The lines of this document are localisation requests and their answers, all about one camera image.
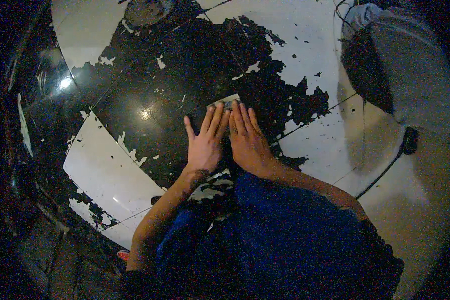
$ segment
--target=right hand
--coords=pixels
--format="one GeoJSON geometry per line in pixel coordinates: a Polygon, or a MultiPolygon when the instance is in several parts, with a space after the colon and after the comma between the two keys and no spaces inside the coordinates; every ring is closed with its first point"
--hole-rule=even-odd
{"type": "Polygon", "coordinates": [[[234,161],[246,172],[260,178],[271,176],[280,163],[274,158],[267,139],[258,126],[255,111],[243,103],[232,103],[230,142],[234,161]]]}

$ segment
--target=left hand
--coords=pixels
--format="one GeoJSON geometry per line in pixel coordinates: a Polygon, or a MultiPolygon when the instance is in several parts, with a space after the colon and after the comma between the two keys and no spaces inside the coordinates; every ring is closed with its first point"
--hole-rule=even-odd
{"type": "Polygon", "coordinates": [[[182,174],[212,173],[222,159],[221,140],[228,127],[230,111],[224,113],[224,104],[211,106],[203,123],[200,134],[195,135],[189,117],[184,118],[188,134],[188,164],[182,174]]]}

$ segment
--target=painted floor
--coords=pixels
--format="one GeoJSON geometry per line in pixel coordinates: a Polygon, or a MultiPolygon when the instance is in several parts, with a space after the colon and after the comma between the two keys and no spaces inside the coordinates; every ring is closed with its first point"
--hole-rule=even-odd
{"type": "MultiPolygon", "coordinates": [[[[147,30],[127,5],[54,0],[10,79],[23,156],[75,226],[130,249],[151,198],[186,164],[183,116],[201,124],[233,94],[277,159],[351,195],[396,157],[405,128],[351,87],[332,1],[183,0],[147,30]]],[[[192,198],[227,196],[235,175],[224,159],[192,198]]],[[[395,298],[413,296],[450,232],[450,148],[420,135],[360,203],[405,261],[395,298]]]]}

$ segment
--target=black cable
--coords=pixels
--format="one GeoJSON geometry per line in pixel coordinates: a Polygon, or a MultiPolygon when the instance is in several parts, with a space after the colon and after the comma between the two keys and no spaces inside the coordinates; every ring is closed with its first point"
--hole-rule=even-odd
{"type": "Polygon", "coordinates": [[[395,162],[402,157],[402,154],[404,153],[404,147],[405,147],[405,139],[403,139],[402,144],[400,145],[400,149],[398,150],[397,156],[393,161],[390,163],[390,165],[378,176],[377,179],[375,179],[366,189],[363,190],[363,192],[360,193],[360,195],[356,196],[356,199],[359,200],[363,195],[365,195],[366,192],[368,192],[372,187],[387,173],[390,168],[395,164],[395,162]]]}
{"type": "Polygon", "coordinates": [[[352,25],[350,25],[350,23],[349,23],[348,21],[346,21],[346,20],[342,17],[342,14],[338,11],[338,8],[339,8],[340,6],[342,6],[343,4],[345,4],[345,2],[347,2],[347,1],[349,1],[349,0],[342,0],[342,1],[340,1],[340,3],[337,4],[337,6],[335,6],[335,12],[333,13],[333,16],[335,17],[335,15],[337,15],[337,16],[340,18],[340,20],[342,20],[342,22],[344,22],[345,24],[347,24],[350,28],[353,28],[352,25]]]}

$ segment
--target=shoe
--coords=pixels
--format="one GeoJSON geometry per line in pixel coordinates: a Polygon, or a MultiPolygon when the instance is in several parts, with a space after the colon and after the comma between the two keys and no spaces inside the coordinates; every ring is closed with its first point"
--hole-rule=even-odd
{"type": "Polygon", "coordinates": [[[116,255],[124,262],[129,261],[130,251],[128,250],[120,250],[116,253],[116,255]]]}

